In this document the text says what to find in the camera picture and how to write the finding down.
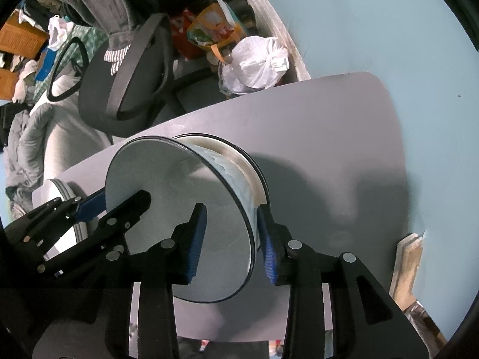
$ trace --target silver rivet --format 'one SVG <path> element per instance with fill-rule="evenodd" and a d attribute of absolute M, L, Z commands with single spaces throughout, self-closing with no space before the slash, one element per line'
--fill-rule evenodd
<path fill-rule="evenodd" d="M 123 254 L 125 252 L 125 247 L 123 247 L 121 244 L 119 244 L 118 246 L 115 246 L 113 248 L 113 251 L 118 251 L 119 253 Z"/>
<path fill-rule="evenodd" d="M 343 254 L 342 258 L 348 263 L 354 263 L 356 261 L 356 255 L 346 252 Z"/>
<path fill-rule="evenodd" d="M 106 258 L 111 262 L 117 260 L 119 257 L 120 253 L 118 251 L 110 251 L 108 254 L 106 254 Z"/>
<path fill-rule="evenodd" d="M 292 250 L 299 250 L 302 246 L 303 243 L 301 243 L 299 240 L 290 240 L 288 242 L 288 247 Z"/>
<path fill-rule="evenodd" d="M 161 241 L 161 248 L 173 248 L 175 246 L 175 241 L 173 239 L 165 239 Z"/>

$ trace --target tabletop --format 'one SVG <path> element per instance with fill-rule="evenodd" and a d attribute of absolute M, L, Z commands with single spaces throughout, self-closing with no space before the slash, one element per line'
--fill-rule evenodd
<path fill-rule="evenodd" d="M 409 192 L 401 129 L 378 78 L 353 73 L 275 87 L 134 137 L 182 133 L 216 135 L 247 151 L 266 177 L 277 223 L 317 252 L 355 253 L 389 290 L 396 244 L 408 232 Z M 80 195 L 95 192 L 104 186 L 113 155 L 130 139 L 58 178 Z M 40 193 L 34 193 L 34 206 Z M 214 304 L 175 299 L 177 332 L 214 341 L 282 339 L 288 301 L 289 287 L 269 284 L 260 256 L 235 297 Z M 326 314 L 329 329 L 331 310 Z"/>

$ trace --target black chair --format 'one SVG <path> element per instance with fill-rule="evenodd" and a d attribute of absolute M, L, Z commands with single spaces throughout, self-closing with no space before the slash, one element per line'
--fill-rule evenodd
<path fill-rule="evenodd" d="M 55 97 L 52 86 L 58 67 L 66 50 L 73 45 L 81 52 L 82 66 L 75 66 L 81 79 Z M 79 38 L 72 38 L 55 63 L 47 98 L 61 101 L 79 90 L 80 116 L 88 125 L 108 135 L 126 138 L 149 128 L 165 104 L 177 116 L 185 114 L 176 92 L 212 75 L 212 71 L 205 68 L 174 79 L 175 50 L 166 14 L 149 17 L 113 76 L 111 63 L 104 61 L 107 48 L 108 42 L 105 42 L 89 62 L 84 44 Z"/>

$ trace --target green patterned fabric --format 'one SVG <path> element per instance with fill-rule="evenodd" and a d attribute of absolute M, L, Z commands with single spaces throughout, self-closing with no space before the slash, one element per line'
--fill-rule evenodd
<path fill-rule="evenodd" d="M 108 40 L 107 35 L 105 35 L 102 31 L 100 31 L 98 28 L 95 27 L 82 27 L 79 25 L 75 25 L 73 27 L 73 30 L 70 32 L 68 35 L 67 40 L 63 44 L 62 47 L 57 51 L 57 56 L 55 58 L 55 62 L 57 63 L 57 58 L 60 56 L 60 54 L 63 51 L 63 48 L 67 45 L 67 43 L 70 41 L 71 38 L 73 37 L 78 37 L 82 40 L 82 42 L 85 44 L 85 47 L 87 49 L 87 54 L 88 54 L 88 59 L 91 61 L 92 57 L 94 56 L 95 52 L 100 48 L 100 46 Z M 68 62 L 70 62 L 72 59 L 78 62 L 79 65 L 81 65 L 81 55 L 80 55 L 80 49 L 78 46 L 71 46 L 69 50 L 66 52 L 65 57 L 62 59 L 60 66 L 58 67 L 58 71 L 62 71 L 62 69 L 66 66 Z M 48 85 L 50 84 L 50 80 L 52 77 L 53 69 L 50 71 L 48 76 L 45 78 L 43 81 L 38 81 L 35 84 L 35 93 L 34 93 L 34 102 L 36 103 L 42 94 L 45 92 L 45 90 L 48 88 Z"/>

